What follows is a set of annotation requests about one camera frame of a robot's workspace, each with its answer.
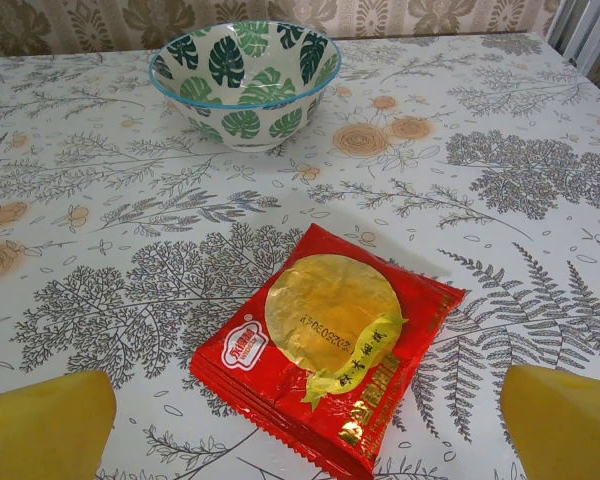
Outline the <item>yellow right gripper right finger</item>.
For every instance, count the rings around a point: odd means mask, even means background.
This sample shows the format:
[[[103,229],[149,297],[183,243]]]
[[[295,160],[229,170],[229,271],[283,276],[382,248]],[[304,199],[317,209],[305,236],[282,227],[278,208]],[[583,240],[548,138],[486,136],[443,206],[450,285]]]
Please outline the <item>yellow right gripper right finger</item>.
[[[512,366],[500,407],[529,479],[600,479],[600,380]]]

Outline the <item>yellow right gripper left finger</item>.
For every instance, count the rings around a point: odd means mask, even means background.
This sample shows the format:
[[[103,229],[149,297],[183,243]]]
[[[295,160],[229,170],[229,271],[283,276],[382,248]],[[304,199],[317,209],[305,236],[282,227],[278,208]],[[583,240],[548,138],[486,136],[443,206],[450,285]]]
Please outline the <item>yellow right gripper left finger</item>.
[[[115,416],[103,371],[1,393],[0,479],[93,479]]]

